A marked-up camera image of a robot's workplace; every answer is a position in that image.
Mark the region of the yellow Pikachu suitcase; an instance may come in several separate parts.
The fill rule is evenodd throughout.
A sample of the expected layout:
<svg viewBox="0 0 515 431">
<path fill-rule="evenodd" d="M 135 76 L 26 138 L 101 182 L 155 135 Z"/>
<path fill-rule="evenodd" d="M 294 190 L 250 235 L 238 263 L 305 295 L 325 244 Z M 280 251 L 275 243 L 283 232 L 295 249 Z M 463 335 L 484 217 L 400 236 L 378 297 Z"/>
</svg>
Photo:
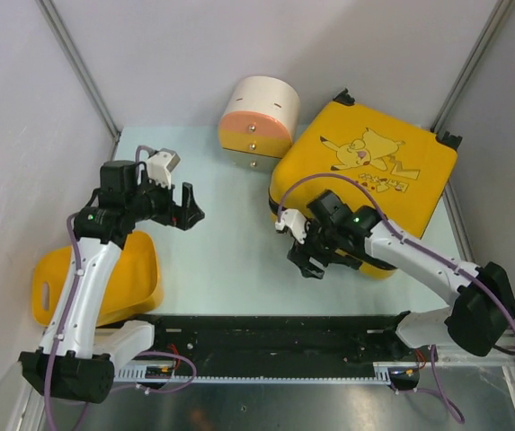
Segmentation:
<svg viewBox="0 0 515 431">
<path fill-rule="evenodd" d="M 461 140 L 373 110 L 342 91 L 274 168 L 271 212 L 292 208 L 310 216 L 308 204 L 330 190 L 351 210 L 374 207 L 422 237 L 456 164 Z M 376 279 L 395 272 L 368 263 L 354 270 Z"/>
</svg>

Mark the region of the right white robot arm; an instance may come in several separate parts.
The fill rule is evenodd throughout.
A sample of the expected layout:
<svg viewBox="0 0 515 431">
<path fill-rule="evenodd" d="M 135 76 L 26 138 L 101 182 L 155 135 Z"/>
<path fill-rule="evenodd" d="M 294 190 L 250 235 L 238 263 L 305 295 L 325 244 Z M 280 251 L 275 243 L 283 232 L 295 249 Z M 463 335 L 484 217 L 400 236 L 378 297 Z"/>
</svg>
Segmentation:
<svg viewBox="0 0 515 431">
<path fill-rule="evenodd" d="M 364 263 L 398 269 L 440 297 L 445 307 L 402 312 L 384 349 L 405 360 L 417 347 L 454 343 L 474 356 L 487 356 L 515 319 L 515 299 L 503 267 L 481 267 L 445 257 L 403 231 L 374 207 L 351 210 L 327 190 L 308 204 L 310 216 L 286 208 L 275 228 L 294 239 L 288 258 L 303 277 L 320 279 L 330 264 L 358 269 Z"/>
</svg>

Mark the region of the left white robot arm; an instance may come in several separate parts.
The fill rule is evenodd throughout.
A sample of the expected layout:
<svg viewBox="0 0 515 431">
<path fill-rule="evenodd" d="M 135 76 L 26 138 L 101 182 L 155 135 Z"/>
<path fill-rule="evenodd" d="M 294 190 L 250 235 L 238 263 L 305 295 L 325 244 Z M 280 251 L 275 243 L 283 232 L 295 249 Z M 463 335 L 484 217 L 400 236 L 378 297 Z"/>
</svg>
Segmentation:
<svg viewBox="0 0 515 431">
<path fill-rule="evenodd" d="M 100 345 L 94 334 L 106 287 L 136 224 L 151 220 L 187 231 L 205 216 L 190 183 L 182 184 L 181 203 L 173 200 L 179 162 L 169 150 L 143 162 L 106 162 L 99 188 L 69 217 L 72 256 L 56 310 L 39 347 L 19 356 L 23 377 L 45 400 L 101 403 L 116 372 L 134 357 L 166 352 L 167 336 L 145 321 L 125 322 Z"/>
</svg>

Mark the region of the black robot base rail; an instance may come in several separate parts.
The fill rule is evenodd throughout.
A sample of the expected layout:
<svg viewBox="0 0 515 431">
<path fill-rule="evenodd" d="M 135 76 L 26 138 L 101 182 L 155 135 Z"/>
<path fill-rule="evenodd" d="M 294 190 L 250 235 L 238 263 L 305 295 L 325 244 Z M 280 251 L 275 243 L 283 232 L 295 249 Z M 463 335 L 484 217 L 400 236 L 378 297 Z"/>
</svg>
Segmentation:
<svg viewBox="0 0 515 431">
<path fill-rule="evenodd" d="M 199 383 L 385 380 L 379 364 L 415 381 L 432 358 L 396 336 L 395 315 L 135 318 L 153 325 L 152 350 L 181 356 L 176 375 Z"/>
</svg>

